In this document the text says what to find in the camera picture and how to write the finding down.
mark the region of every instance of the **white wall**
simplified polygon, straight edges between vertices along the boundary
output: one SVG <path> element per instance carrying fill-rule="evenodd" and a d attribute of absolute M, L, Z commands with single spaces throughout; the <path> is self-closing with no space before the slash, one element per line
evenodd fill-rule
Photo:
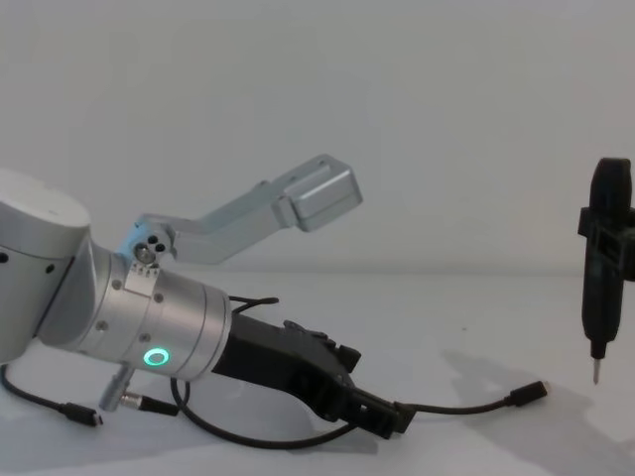
<path fill-rule="evenodd" d="M 0 164 L 115 247 L 330 153 L 363 207 L 225 267 L 572 272 L 602 156 L 635 159 L 632 0 L 0 1 Z"/>

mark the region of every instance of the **white table surface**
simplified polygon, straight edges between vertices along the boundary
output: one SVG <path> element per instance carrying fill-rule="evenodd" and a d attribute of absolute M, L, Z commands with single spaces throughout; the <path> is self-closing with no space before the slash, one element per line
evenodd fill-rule
<path fill-rule="evenodd" d="M 579 308 L 581 279 L 452 276 L 193 274 L 236 295 L 278 296 L 251 315 L 293 319 L 359 349 L 357 385 L 386 399 L 488 403 L 538 379 L 553 393 L 522 410 L 419 416 L 386 441 L 358 431 L 324 447 L 254 450 L 220 441 L 184 417 L 121 409 L 98 430 L 0 393 L 0 474 L 532 475 L 635 474 L 635 292 L 601 383 L 591 383 Z M 15 383 L 95 406 L 109 364 L 35 344 Z M 132 390 L 169 398 L 161 377 Z M 204 417 L 245 434 L 286 438 L 325 427 L 293 398 L 209 376 L 195 384 Z"/>

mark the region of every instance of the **cable connector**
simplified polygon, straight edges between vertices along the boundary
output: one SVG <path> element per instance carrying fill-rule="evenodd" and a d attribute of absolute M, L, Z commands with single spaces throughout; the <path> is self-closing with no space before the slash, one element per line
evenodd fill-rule
<path fill-rule="evenodd" d="M 546 397 L 550 389 L 547 382 L 534 382 L 510 392 L 509 396 L 505 398 L 505 405 L 507 407 L 525 407 L 536 400 Z"/>
<path fill-rule="evenodd" d="M 75 423 L 85 424 L 86 426 L 100 426 L 103 424 L 101 416 L 94 409 L 83 407 L 76 404 L 60 405 L 58 410 L 62 415 Z"/>

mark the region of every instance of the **green led ring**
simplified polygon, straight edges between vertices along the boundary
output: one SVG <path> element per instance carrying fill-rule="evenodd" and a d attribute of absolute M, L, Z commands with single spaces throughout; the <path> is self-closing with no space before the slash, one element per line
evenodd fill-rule
<path fill-rule="evenodd" d="M 148 352 L 146 352 L 146 355 L 143 356 L 143 361 L 150 367 L 160 367 L 162 365 L 166 365 L 169 360 L 170 352 L 168 352 L 166 349 L 162 349 L 161 347 L 150 349 Z"/>

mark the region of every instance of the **white backdrop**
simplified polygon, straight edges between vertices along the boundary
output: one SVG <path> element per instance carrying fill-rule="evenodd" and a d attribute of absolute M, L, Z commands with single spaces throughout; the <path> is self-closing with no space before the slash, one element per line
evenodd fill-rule
<path fill-rule="evenodd" d="M 0 164 L 115 247 L 319 153 L 365 204 L 224 268 L 573 273 L 602 156 L 635 158 L 632 0 L 0 1 Z"/>

